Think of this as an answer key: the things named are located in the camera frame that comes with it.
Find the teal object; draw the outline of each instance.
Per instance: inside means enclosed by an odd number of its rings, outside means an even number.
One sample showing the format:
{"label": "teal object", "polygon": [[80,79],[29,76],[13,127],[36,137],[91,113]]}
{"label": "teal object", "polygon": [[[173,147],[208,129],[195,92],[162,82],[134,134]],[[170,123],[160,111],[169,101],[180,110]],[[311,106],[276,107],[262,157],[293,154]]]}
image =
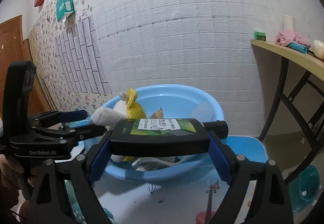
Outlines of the teal object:
{"label": "teal object", "polygon": [[[104,210],[106,216],[109,217],[112,224],[118,224],[117,222],[114,221],[114,216],[108,209],[103,208],[103,210]],[[81,224],[86,224],[85,218],[81,212],[81,209],[80,209],[80,206],[78,203],[75,203],[72,205],[72,211],[74,214],[74,218],[77,222],[79,222]]]}
{"label": "teal object", "polygon": [[76,126],[82,126],[88,124],[88,120],[90,119],[90,115],[88,114],[88,118],[86,120],[78,120],[78,121],[72,121],[69,124],[69,128],[73,128]]}
{"label": "teal object", "polygon": [[309,165],[289,184],[289,196],[294,215],[314,201],[319,188],[319,172],[315,166]]}
{"label": "teal object", "polygon": [[57,0],[56,1],[56,19],[59,22],[65,15],[68,17],[74,13],[73,0]]}
{"label": "teal object", "polygon": [[[219,103],[207,92],[194,87],[162,84],[138,88],[135,91],[138,94],[136,101],[142,106],[148,117],[156,110],[162,108],[164,118],[188,118],[201,103],[205,102],[210,105],[212,110],[209,121],[224,120],[224,113]],[[118,101],[120,101],[119,96],[107,101],[103,106],[113,108]],[[84,141],[85,149],[88,151],[92,145],[97,143],[96,139],[86,140]],[[128,170],[126,163],[119,163],[117,166],[110,161],[105,172],[122,180],[157,182],[183,175],[202,162],[202,156],[194,154],[185,163],[159,170],[142,172]]]}
{"label": "teal object", "polygon": [[65,188],[66,188],[69,200],[70,200],[70,204],[73,205],[75,203],[78,203],[72,182],[69,180],[64,180],[64,183],[65,183]]}
{"label": "teal object", "polygon": [[288,45],[289,48],[292,48],[294,50],[297,50],[303,54],[306,54],[307,53],[307,48],[304,46],[304,45],[299,45],[299,44],[296,44],[296,43],[293,43],[291,42],[289,45]]}

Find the blue plastic basin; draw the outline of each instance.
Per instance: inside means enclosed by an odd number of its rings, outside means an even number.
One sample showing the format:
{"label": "blue plastic basin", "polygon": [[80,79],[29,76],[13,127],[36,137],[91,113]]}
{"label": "blue plastic basin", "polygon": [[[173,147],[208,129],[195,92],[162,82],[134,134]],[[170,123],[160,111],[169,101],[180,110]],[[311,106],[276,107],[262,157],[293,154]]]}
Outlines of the blue plastic basin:
{"label": "blue plastic basin", "polygon": [[[164,118],[188,118],[189,114],[202,102],[208,103],[213,109],[212,120],[224,120],[224,114],[218,102],[208,93],[185,85],[163,84],[152,85],[135,89],[137,102],[143,107],[146,115],[150,117],[155,111],[162,108]],[[113,108],[120,100],[119,96],[103,104],[104,107]],[[84,141],[86,150],[98,143],[96,139]],[[163,181],[177,177],[195,168],[202,163],[201,155],[193,155],[188,162],[173,167],[154,171],[133,171],[118,167],[109,162],[105,172],[113,177],[129,181]]]}

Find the yellow mesh sponge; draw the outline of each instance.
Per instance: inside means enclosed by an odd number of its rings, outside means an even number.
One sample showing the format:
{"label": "yellow mesh sponge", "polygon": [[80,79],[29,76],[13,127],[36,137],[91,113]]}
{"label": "yellow mesh sponge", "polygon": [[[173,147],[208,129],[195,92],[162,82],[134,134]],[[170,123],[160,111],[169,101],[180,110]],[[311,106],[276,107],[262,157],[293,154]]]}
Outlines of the yellow mesh sponge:
{"label": "yellow mesh sponge", "polygon": [[146,118],[146,114],[143,108],[136,102],[137,92],[134,89],[129,89],[126,94],[128,95],[128,99],[126,101],[127,107],[127,116],[130,119],[144,119]]}
{"label": "yellow mesh sponge", "polygon": [[129,162],[129,161],[132,161],[134,158],[135,158],[134,156],[126,156],[123,161]]}

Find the wooden tabletop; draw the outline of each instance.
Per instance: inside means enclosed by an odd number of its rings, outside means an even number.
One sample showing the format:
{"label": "wooden tabletop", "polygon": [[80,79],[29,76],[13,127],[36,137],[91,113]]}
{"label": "wooden tabletop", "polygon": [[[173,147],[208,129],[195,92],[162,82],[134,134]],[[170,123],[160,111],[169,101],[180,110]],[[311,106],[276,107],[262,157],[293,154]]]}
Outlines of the wooden tabletop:
{"label": "wooden tabletop", "polygon": [[324,81],[324,62],[316,57],[309,54],[303,54],[289,47],[260,40],[251,39],[251,45],[255,45],[259,48],[269,50],[273,53],[288,58]]}

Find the white brick wall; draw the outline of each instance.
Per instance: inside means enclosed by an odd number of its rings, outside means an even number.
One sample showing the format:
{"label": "white brick wall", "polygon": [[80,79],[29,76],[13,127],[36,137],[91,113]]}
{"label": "white brick wall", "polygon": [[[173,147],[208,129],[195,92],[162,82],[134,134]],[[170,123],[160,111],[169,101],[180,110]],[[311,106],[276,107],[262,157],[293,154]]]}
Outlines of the white brick wall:
{"label": "white brick wall", "polygon": [[258,135],[264,124],[253,32],[273,40],[289,14],[304,37],[324,39],[319,0],[93,0],[93,14],[112,92],[198,87],[220,102],[231,134]]}

